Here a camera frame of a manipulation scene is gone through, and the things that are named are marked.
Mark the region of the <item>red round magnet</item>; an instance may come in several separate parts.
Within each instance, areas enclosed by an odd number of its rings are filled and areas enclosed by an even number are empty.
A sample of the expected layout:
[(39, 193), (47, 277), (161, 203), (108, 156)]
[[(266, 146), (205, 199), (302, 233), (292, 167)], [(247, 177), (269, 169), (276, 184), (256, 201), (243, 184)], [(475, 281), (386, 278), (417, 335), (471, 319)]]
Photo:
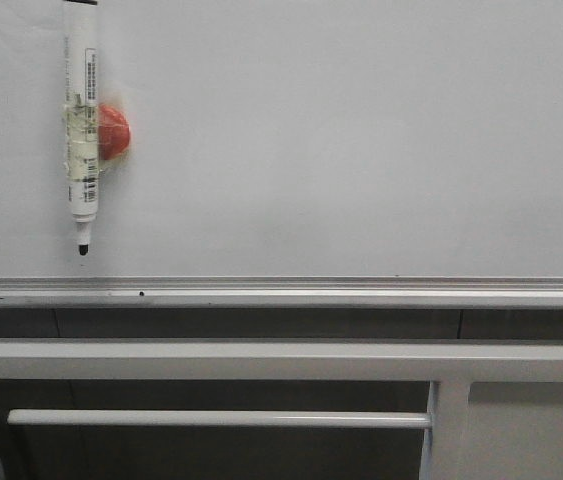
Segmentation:
[(104, 161), (123, 155), (130, 146), (131, 130), (125, 115), (119, 109), (101, 103), (99, 113), (99, 150)]

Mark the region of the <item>white whiteboard marker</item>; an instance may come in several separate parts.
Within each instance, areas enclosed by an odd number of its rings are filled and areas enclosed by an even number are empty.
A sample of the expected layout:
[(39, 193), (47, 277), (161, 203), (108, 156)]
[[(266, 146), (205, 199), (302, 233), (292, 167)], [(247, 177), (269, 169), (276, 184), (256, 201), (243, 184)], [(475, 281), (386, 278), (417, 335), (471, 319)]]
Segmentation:
[(85, 256), (99, 209), (98, 3), (64, 1), (62, 10), (68, 203), (77, 250)]

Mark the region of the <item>white horizontal stand rod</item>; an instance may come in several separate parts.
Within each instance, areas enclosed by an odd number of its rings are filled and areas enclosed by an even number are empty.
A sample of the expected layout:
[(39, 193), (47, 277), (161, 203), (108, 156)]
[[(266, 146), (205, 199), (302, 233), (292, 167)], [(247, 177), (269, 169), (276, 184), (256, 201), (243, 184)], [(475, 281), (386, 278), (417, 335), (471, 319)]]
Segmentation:
[(11, 425), (430, 429), (427, 413), (14, 409)]

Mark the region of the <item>whiteboard with aluminium frame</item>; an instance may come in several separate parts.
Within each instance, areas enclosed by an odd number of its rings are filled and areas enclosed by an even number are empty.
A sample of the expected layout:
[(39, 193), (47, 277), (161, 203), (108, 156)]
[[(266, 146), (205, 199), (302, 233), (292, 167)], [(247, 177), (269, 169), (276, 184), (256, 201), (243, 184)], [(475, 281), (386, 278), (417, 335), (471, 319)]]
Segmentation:
[(563, 1), (103, 1), (131, 146), (80, 255), (62, 6), (0, 1), (0, 306), (563, 307)]

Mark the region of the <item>white metal stand frame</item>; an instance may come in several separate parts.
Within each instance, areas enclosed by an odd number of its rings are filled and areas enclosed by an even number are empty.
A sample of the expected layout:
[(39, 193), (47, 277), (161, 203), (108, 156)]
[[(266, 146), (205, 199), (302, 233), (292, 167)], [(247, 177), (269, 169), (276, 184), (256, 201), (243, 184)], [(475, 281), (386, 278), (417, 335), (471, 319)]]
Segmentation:
[(422, 477), (454, 479), (475, 383), (563, 383), (563, 345), (0, 339), (0, 379), (424, 381)]

